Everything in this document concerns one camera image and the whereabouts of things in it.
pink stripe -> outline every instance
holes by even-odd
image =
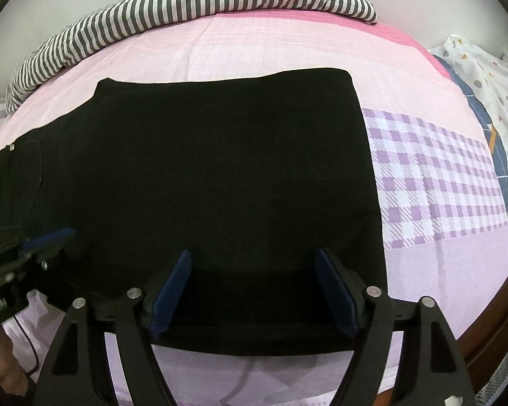
[[[347,18],[334,13],[319,12],[317,10],[299,10],[299,9],[262,9],[262,10],[244,10],[241,12],[225,12],[215,15],[215,17],[231,18],[285,18],[292,20],[313,21],[315,23],[335,24],[337,26],[348,27],[362,32],[387,39],[392,43],[402,46],[414,47],[433,65],[437,71],[445,78],[452,80],[448,71],[442,64],[432,56],[426,48],[417,42],[411,36],[382,23],[366,24],[363,21],[357,21],[353,18]]]

orange stripe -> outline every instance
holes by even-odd
[[[494,151],[494,141],[497,138],[497,130],[494,128],[493,124],[491,124],[491,139],[489,139],[489,150],[493,154]]]

purple checkered pattern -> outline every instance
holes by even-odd
[[[485,142],[422,119],[363,109],[387,249],[508,224]]]

bed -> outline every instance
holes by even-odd
[[[284,8],[220,13],[148,29],[58,69],[43,85],[27,83],[37,89],[30,94],[24,86],[23,99],[14,107],[10,96],[9,109],[16,111],[2,118],[0,150],[77,108],[104,78],[215,81],[312,67],[344,69],[353,78],[377,180],[389,294],[406,300],[430,294],[439,301],[454,334],[461,336],[479,390],[508,350],[508,333],[493,327],[508,317],[508,160],[501,136],[486,123],[489,118],[471,108],[477,97],[470,87],[459,85],[452,66],[397,29]],[[401,146],[403,133],[421,141]],[[409,161],[411,148],[429,160]],[[414,171],[421,166],[423,171]],[[457,180],[450,177],[454,174]],[[427,261],[419,263],[418,257]],[[60,319],[61,313],[47,305],[43,295],[31,294],[31,306],[20,321],[41,358]],[[15,338],[19,361],[29,369],[33,357],[22,333],[12,322],[6,328]],[[507,346],[497,341],[501,349],[489,361],[485,350],[504,334]],[[399,341],[395,334],[380,392],[393,385]],[[107,345],[110,360],[120,367],[112,336]],[[156,348],[155,353],[169,362],[161,369],[177,400],[200,405],[233,391],[230,384],[238,382],[246,367],[247,381],[228,399],[230,404],[329,403],[350,361],[349,352],[264,362],[170,348]],[[215,367],[219,376],[204,376],[203,369]],[[113,375],[122,402],[128,404],[120,370]],[[192,389],[192,380],[198,388]],[[267,384],[272,388],[261,392],[260,386]],[[205,394],[209,385],[212,396]]]

white fabric with colorful dots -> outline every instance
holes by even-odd
[[[450,35],[443,46],[431,52],[450,64],[484,104],[508,160],[508,63],[459,35]]]

